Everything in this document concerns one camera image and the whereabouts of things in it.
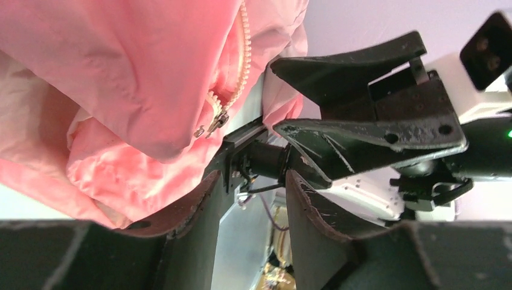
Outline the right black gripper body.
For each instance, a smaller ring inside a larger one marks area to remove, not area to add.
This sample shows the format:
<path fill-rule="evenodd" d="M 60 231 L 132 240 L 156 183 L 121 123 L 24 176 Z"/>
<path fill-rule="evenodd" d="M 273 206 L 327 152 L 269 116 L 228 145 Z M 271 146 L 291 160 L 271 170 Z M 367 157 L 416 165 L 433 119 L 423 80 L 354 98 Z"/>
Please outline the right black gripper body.
<path fill-rule="evenodd" d="M 319 107 L 322 119 L 343 123 L 458 123 L 443 82 L 419 58 Z"/>

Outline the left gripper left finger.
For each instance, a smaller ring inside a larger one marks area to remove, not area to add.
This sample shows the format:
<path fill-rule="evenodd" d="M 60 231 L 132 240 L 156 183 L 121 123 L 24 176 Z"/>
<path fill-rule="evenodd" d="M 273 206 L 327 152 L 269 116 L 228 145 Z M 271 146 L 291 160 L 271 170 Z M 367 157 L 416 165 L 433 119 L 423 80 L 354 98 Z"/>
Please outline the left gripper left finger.
<path fill-rule="evenodd" d="M 2 221 L 2 289 L 150 289 L 169 240 L 186 235 L 221 177 L 124 230 L 86 221 Z"/>

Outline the pink zip-up jacket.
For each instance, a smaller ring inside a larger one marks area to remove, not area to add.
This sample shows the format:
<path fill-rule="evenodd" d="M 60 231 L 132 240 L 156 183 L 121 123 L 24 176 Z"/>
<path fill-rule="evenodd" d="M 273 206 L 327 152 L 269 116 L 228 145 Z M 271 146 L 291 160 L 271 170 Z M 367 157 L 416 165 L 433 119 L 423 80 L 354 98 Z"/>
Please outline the pink zip-up jacket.
<path fill-rule="evenodd" d="M 1 184 L 126 228 L 189 194 L 260 77 L 263 124 L 302 95 L 307 1 L 2 1 Z"/>

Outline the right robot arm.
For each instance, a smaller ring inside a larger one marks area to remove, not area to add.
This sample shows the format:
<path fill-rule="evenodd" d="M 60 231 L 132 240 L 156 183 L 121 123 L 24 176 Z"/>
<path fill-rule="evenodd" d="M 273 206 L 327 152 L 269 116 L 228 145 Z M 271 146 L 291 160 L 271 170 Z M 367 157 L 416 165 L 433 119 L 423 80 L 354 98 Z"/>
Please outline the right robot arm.
<path fill-rule="evenodd" d="M 373 47 L 290 57 L 272 72 L 321 110 L 320 120 L 275 125 L 328 181 L 392 167 L 407 208 L 431 211 L 467 193 L 476 178 L 511 177 L 507 118 L 477 116 L 481 95 L 511 76 L 511 32 L 484 27 L 460 53 L 430 68 L 417 31 Z"/>

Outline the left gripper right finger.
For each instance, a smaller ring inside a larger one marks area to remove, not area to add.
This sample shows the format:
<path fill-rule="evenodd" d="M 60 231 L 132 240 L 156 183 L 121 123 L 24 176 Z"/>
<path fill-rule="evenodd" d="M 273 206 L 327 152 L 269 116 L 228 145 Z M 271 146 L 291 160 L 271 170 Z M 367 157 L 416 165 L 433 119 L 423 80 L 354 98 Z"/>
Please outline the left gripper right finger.
<path fill-rule="evenodd" d="M 511 223 L 401 221 L 386 228 L 293 170 L 286 204 L 298 289 L 510 289 Z"/>

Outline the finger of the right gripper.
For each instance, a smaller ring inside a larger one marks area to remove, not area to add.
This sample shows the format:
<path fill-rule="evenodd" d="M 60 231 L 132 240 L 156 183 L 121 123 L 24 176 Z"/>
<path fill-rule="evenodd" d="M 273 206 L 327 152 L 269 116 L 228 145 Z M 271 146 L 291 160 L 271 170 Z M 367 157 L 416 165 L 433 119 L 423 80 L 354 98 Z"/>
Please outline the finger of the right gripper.
<path fill-rule="evenodd" d="M 467 139 L 452 109 L 379 112 L 376 120 L 288 119 L 274 131 L 324 179 L 460 153 Z"/>
<path fill-rule="evenodd" d="M 327 56 L 282 57 L 270 65 L 281 80 L 317 105 L 350 95 L 393 69 L 426 54 L 417 31 L 387 42 Z"/>

